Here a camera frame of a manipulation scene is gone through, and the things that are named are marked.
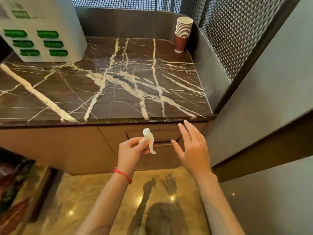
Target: marble countertop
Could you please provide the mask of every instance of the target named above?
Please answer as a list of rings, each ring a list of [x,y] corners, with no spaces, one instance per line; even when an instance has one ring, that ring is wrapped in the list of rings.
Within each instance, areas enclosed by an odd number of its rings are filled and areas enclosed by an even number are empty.
[[[160,39],[88,37],[83,60],[0,64],[0,126],[208,121],[188,52]]]

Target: forearm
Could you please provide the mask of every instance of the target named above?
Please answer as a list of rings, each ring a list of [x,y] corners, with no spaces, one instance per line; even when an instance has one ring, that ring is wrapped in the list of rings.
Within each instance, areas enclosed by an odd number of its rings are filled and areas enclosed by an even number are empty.
[[[129,182],[114,173],[76,235],[109,234]]]
[[[213,173],[196,179],[212,235],[244,235]]]

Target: left hand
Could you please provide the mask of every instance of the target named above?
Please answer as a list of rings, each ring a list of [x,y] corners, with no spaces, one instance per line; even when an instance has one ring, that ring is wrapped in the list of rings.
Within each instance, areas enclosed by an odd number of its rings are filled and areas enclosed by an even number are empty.
[[[119,145],[117,169],[129,177],[133,177],[140,156],[150,153],[149,140],[139,143],[141,139],[131,138]]]

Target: cabinet door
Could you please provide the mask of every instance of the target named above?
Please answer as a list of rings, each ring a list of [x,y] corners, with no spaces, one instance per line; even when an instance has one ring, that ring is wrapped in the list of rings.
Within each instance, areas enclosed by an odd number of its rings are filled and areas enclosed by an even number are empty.
[[[0,146],[70,174],[108,173],[117,165],[96,126],[2,129]]]
[[[194,123],[200,131],[207,122]],[[177,123],[173,124],[137,124],[98,126],[113,152],[118,156],[119,144],[133,137],[142,137],[142,131],[149,128],[154,135],[156,154],[147,154],[139,159],[136,170],[169,169],[179,166],[179,159],[170,140],[180,141],[181,134]]]

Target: right hand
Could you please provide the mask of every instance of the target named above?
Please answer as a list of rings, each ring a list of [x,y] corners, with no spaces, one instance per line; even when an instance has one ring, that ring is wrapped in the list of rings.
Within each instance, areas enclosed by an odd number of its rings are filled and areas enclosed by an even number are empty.
[[[212,174],[208,146],[204,136],[195,126],[187,120],[184,123],[188,131],[181,123],[178,126],[184,140],[185,152],[175,140],[171,142],[182,164],[199,180],[207,174]]]

